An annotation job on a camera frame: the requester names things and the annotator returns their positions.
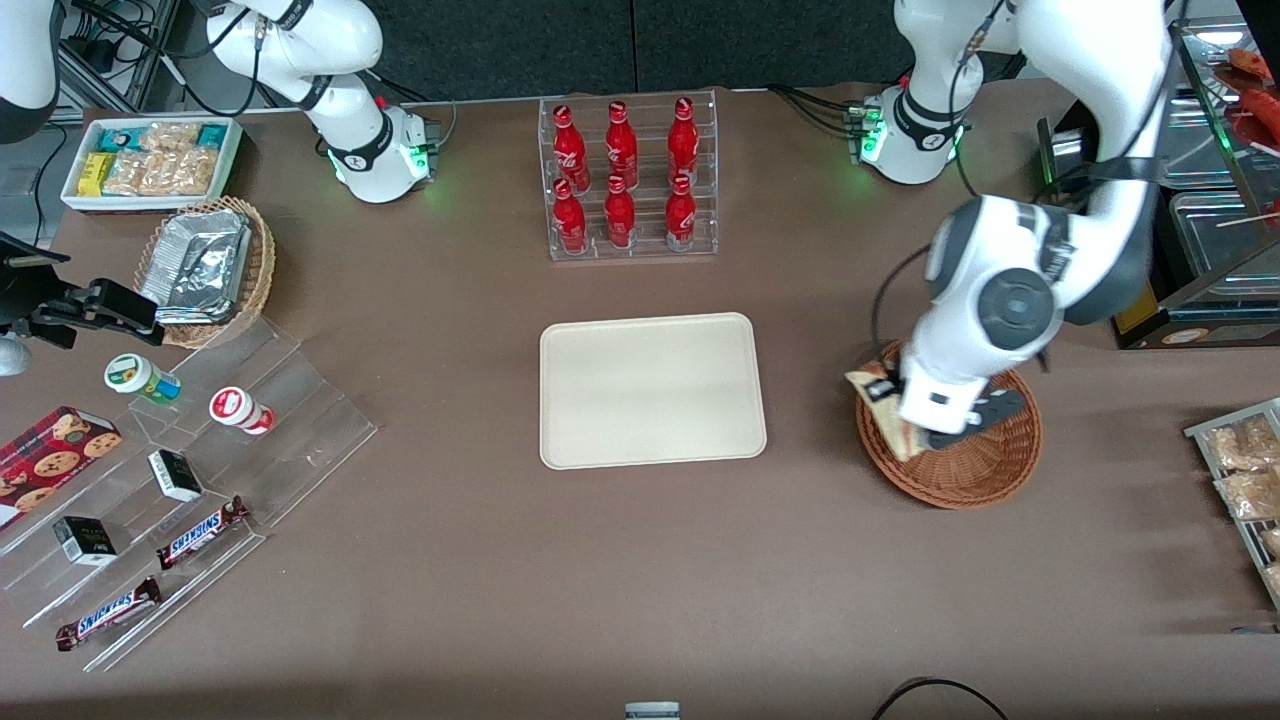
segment glass display case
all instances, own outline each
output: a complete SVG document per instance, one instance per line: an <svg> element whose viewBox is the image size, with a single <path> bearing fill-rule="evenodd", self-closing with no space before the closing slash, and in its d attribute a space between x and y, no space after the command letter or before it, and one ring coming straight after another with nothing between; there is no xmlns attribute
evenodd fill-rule
<svg viewBox="0 0 1280 720"><path fill-rule="evenodd" d="M1129 348L1280 345L1280 138L1240 108L1263 82L1229 51L1257 50L1243 18L1174 28L1185 73L1161 140L1155 268L1134 307L1116 316Z"/></svg>

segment black cable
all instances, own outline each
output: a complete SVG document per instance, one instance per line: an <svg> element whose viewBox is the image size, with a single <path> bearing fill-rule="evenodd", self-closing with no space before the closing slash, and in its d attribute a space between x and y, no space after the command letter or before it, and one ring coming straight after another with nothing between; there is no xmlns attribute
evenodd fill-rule
<svg viewBox="0 0 1280 720"><path fill-rule="evenodd" d="M1000 710L1000 706L997 706L995 702L991 702L991 700L987 696L982 694L980 692L970 688L969 685L966 685L964 683L957 683L955 680L947 680L945 678L922 678L919 680L911 680L910 683L900 687L899 689L893 691L893 693L890 694L888 698L883 703L881 703L879 708L876 711L876 715L872 715L872 720L881 720L881 717L884 716L884 712L888 711L890 706L893 705L895 702L897 702L906 693L909 693L909 692L911 692L911 691L914 691L916 688L923 688L923 687L928 687L928 685L946 685L948 688L961 689L961 691L972 694L973 697L980 700L982 702L984 702L987 705L987 707L989 707L991 711L995 712L997 717L1000 717L1000 720L1009 720L1009 716L1005 715L1005 712L1002 710Z"/></svg>
<svg viewBox="0 0 1280 720"><path fill-rule="evenodd" d="M910 255L908 255L905 260L902 260L901 263L899 263L897 266L895 266L892 270L888 272L887 275L884 275L884 279L881 282L881 286L876 290L876 299L872 301L872 346L876 348L876 357L879 360L881 366L884 368L884 374L887 377L895 377L896 378L897 377L897 372L895 370L895 372L890 373L888 365L884 363L884 342L881 341L881 337L879 337L879 309L881 309L881 305L884 304L884 295L888 292L888 286L893 284L893 281L897 278L897 275L902 274L902 270L905 270L908 268L908 265L910 265L911 263L916 261L922 255L924 255L925 252L928 252L929 247L932 247L932 246L933 246L933 243L928 242L928 243L925 243L925 245L915 249L914 252L911 252Z"/></svg>
<svg viewBox="0 0 1280 720"><path fill-rule="evenodd" d="M198 95L196 95L196 91L192 90L192 87L187 85L186 81L182 83L182 87L183 90L187 91L188 95L191 95L191 99L196 101L196 105L204 108L206 113L211 115L218 115L219 118L234 118L236 115L243 114L244 110L248 110L250 104L253 102L253 94L257 92L257 65L259 60L261 59L262 59L262 49L257 47L253 50L253 74L250 77L248 94L244 95L244 101L241 102L239 109L232 113L225 113L223 110L216 110L214 108L210 108L204 100L200 99Z"/></svg>
<svg viewBox="0 0 1280 720"><path fill-rule="evenodd" d="M61 152L63 146L67 145L67 128L54 123L50 124L58 128L58 132L63 133L63 138L58 141L58 147L54 147L54 151L50 152L49 158L45 159L45 164L41 165L38 170L36 170L36 237L32 238L31 241L32 245L40 242L40 233L45 229L45 209L40 204L40 181L45 179L45 170L49 169L49 165L52 164L54 158L56 158L58 154Z"/></svg>
<svg viewBox="0 0 1280 720"><path fill-rule="evenodd" d="M195 50L192 53L169 53L160 44L152 41L145 33L138 32L136 28L133 28L132 22L125 19L119 13L95 5L90 0L72 0L72 6L79 9L82 13L93 15L95 18L97 18L100 23L115 29L116 32L120 32L123 35L132 37L133 40L137 40L147 50L151 50L152 53L159 53L161 55L166 55L172 60L195 60L196 58L204 58L205 55L212 53L214 47L218 47L218 45L223 40L227 40L227 36L230 35L232 31L236 29L236 26L239 24L239 22L244 19L244 17L248 15L250 13L248 8L241 10L241 13L232 19L232 22L223 29L221 33L218 35L218 37L212 40L212 42L198 50Z"/></svg>
<svg viewBox="0 0 1280 720"><path fill-rule="evenodd" d="M956 117L956 85L960 82L960 73L969 67L969 60L973 59L974 54L978 53L978 47L982 47L982 41L986 38L984 33L991 28L991 23L996 22L996 15L1000 9L1005 6L1005 0L998 0L987 17L983 18L982 24L979 24L973 31L973 37L969 38L969 46L965 47L964 58L960 59L960 64L956 65L956 73L951 76L951 91L947 94L947 117ZM960 159L960 147L956 146L956 170L960 173L960 182L964 183L964 188L969 191L970 197L978 197L978 191L973 188L973 183L969 182L969 173L964 170L964 160Z"/></svg>
<svg viewBox="0 0 1280 720"><path fill-rule="evenodd" d="M792 97L795 97L797 100L805 100L805 101L813 102L814 105L818 105L820 108L826 108L828 110L836 110L837 113L846 113L849 110L849 105L847 104L842 105L840 102L835 102L832 100L827 100L826 97L818 97L817 95L809 95L808 92L805 92L805 91L803 91L800 88L796 88L796 87L791 87L790 85L769 83L769 85L765 85L764 88L765 90L772 90L773 92L786 92L787 95L790 95L790 96L792 96Z"/></svg>
<svg viewBox="0 0 1280 720"><path fill-rule="evenodd" d="M801 115L804 115L805 119L809 120L812 124L814 124L814 126L817 126L817 127L819 127L822 129L826 129L826 131L836 135L836 137L840 137L840 138L844 138L844 140L849 140L851 137L858 137L860 135L860 133L851 133L851 132L849 132L847 128L837 126L835 123L831 123L831 122L826 120L824 118L819 117L817 113L814 113L813 110L810 110L809 108L805 108L799 100L796 100L795 97L791 97L790 95L787 95L786 92L783 92L781 90L769 88L769 92L772 92L772 94L777 95L778 97L781 97L782 101L786 102L787 105L791 105L792 109L795 109L797 113L800 113Z"/></svg>
<svg viewBox="0 0 1280 720"><path fill-rule="evenodd" d="M419 91L416 91L416 90L413 90L411 87L404 87L403 85L401 85L401 83L390 79L387 76L380 76L380 74L375 73L374 70L365 70L365 74L369 76L369 77L371 77L371 78L374 78L374 82L376 82L379 85L383 85L383 86L387 86L387 87L394 90L396 92L399 92L404 97L408 97L410 100L413 100L413 101L417 101L417 102L430 102L430 100L428 100L426 96L422 95L421 92L419 92Z"/></svg>

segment red bottle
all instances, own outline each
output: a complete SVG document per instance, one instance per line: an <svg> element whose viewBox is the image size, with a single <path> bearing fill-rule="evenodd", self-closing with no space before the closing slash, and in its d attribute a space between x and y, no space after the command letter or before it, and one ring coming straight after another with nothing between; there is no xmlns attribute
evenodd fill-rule
<svg viewBox="0 0 1280 720"><path fill-rule="evenodd" d="M604 217L609 223L609 242L626 250L636 240L636 204L627 192L622 176L609 176L609 196L604 199Z"/></svg>
<svg viewBox="0 0 1280 720"><path fill-rule="evenodd" d="M667 199L667 247L684 252L694 246L694 213L698 206L689 196L689 176L676 176Z"/></svg>
<svg viewBox="0 0 1280 720"><path fill-rule="evenodd" d="M561 236L561 245L570 255L586 252L586 213L582 204L573 197L573 188L564 178L556 178L556 206L552 214L556 215L556 231Z"/></svg>
<svg viewBox="0 0 1280 720"><path fill-rule="evenodd" d="M689 176L689 184L698 184L698 126L694 124L694 101L676 100L676 122L667 133L667 179Z"/></svg>
<svg viewBox="0 0 1280 720"><path fill-rule="evenodd" d="M627 122L626 102L609 102L609 132L604 133L604 145L609 149L609 172L622 176L627 190L635 190L640 184L640 158L636 131Z"/></svg>
<svg viewBox="0 0 1280 720"><path fill-rule="evenodd" d="M575 195L582 195L591 187L591 170L586 168L586 143L582 133L573 127L573 113L568 105L557 105L552 110L556 120L556 164L561 174L568 178Z"/></svg>

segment snickers wrapper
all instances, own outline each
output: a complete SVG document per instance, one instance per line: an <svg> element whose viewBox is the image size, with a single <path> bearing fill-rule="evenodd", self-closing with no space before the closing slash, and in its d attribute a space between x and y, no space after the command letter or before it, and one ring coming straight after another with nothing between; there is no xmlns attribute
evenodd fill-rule
<svg viewBox="0 0 1280 720"><path fill-rule="evenodd" d="M160 605L160 585L155 578L142 580L142 584L99 607L92 615L86 615L76 623L68 623L58 629L58 650L68 651L84 642L93 633L119 625L127 619Z"/></svg>
<svg viewBox="0 0 1280 720"><path fill-rule="evenodd" d="M160 569L168 570L195 555L197 550L212 542L214 538L227 532L228 528L246 515L248 515L248 509L244 507L244 503L237 495L230 502L219 507L218 512L205 518L198 525L179 536L178 539L157 550L156 556L160 557Z"/></svg>

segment table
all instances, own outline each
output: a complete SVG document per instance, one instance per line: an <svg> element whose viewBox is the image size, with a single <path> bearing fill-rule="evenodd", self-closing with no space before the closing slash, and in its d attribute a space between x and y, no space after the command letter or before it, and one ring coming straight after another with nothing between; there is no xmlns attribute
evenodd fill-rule
<svg viewBox="0 0 1280 720"><path fill-rule="evenodd" d="M439 179L387 206L334 182L302 115L244 117L230 191L276 237L268 315L381 430L108 674L0 611L0 715L865 717L940 675L1011 717L1274 717L1280 642L1226 630L1275 615L1180 430L1275 396L1275 355L1124 354L1068 328L1052 374L1024 368L1047 430L1032 482L925 507L870 465L841 374L869 356L881 278L965 199L954 170L897 187L776 97L718 97L721 254L593 268L547 259L534 101L463 105ZM1027 197L1036 120L1068 104L1043 81L987 87L974 183ZM68 213L63 277L128 279L155 224ZM927 306L919 272L886 332ZM728 310L755 325L762 456L543 466L547 325ZM35 347L0 380L0 437L58 404L123 410L101 368L136 348Z"/></svg>

